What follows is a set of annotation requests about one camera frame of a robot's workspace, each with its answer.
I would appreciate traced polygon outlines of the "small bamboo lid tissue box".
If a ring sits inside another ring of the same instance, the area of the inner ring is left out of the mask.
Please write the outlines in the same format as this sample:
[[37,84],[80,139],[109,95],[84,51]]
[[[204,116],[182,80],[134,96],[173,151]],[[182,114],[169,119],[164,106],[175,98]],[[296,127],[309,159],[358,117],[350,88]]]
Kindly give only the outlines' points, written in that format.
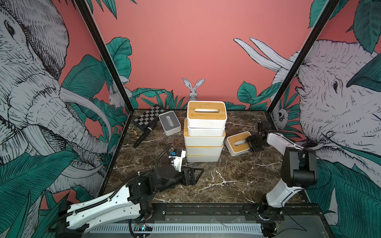
[[251,133],[245,131],[226,138],[225,145],[231,156],[236,157],[251,151],[247,142],[249,136],[251,136]]

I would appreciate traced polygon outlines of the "yellow lid tissue box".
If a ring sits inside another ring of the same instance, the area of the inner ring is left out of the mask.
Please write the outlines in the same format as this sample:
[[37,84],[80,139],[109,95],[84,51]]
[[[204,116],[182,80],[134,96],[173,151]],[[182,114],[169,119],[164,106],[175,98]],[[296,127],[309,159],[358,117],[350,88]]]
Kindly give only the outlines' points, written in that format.
[[189,163],[218,162],[220,155],[186,155]]

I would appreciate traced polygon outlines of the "large bamboo lid tissue box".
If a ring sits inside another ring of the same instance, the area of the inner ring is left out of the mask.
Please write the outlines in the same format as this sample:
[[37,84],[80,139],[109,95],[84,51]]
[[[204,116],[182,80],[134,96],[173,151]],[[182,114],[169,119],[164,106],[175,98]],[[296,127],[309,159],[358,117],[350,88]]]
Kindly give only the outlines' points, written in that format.
[[223,150],[223,146],[186,146],[186,154],[188,156],[213,156],[220,155]]

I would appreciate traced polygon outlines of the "edge bamboo tissue box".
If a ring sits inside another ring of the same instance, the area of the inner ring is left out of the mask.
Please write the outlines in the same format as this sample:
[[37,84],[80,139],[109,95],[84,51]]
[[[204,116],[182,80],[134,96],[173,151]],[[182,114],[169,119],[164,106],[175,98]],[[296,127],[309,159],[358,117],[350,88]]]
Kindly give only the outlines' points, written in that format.
[[190,128],[222,129],[227,121],[226,105],[222,101],[189,101],[187,124]]

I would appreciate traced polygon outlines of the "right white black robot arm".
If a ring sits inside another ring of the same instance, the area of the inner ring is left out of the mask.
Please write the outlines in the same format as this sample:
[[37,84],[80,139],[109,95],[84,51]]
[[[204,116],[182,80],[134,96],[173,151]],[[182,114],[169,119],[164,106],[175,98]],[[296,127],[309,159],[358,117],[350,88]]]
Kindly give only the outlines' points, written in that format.
[[294,195],[317,183],[317,156],[314,150],[305,149],[274,131],[268,122],[257,123],[257,131],[246,139],[251,152],[257,153],[269,146],[283,156],[281,178],[276,186],[262,197],[256,211],[261,220],[270,221],[278,218],[280,209]]

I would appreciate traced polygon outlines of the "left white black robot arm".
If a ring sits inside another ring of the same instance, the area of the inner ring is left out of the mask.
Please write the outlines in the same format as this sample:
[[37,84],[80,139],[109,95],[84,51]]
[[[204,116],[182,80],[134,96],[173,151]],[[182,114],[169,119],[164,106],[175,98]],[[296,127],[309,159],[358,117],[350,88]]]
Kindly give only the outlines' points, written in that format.
[[47,227],[56,238],[82,238],[91,230],[124,220],[149,220],[155,196],[177,185],[197,184],[203,168],[183,167],[184,150],[172,144],[157,157],[154,168],[127,178],[116,190],[83,203],[66,203]]

